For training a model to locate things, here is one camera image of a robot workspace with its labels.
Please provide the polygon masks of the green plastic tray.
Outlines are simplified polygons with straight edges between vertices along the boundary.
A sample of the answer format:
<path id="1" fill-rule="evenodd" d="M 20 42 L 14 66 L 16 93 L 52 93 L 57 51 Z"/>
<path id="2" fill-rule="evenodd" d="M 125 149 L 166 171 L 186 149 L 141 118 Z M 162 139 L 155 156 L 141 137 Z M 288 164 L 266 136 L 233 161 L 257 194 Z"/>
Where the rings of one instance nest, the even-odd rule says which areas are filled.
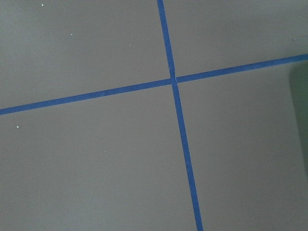
<path id="1" fill-rule="evenodd" d="M 297 127 L 301 136 L 308 135 L 308 64 L 296 65 L 289 76 Z"/>

